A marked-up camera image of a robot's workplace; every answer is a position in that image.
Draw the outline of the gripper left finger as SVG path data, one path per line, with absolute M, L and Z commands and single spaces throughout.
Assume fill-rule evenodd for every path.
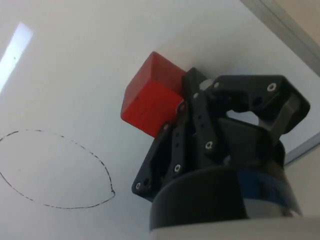
M 207 99 L 200 84 L 207 77 L 193 67 L 182 77 L 182 96 L 173 119 L 165 118 L 132 184 L 132 192 L 150 202 L 161 189 L 207 162 Z

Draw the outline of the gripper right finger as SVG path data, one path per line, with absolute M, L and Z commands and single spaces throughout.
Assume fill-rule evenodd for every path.
M 283 159 L 281 136 L 309 113 L 282 75 L 222 75 L 193 93 L 193 126 L 205 159 Z

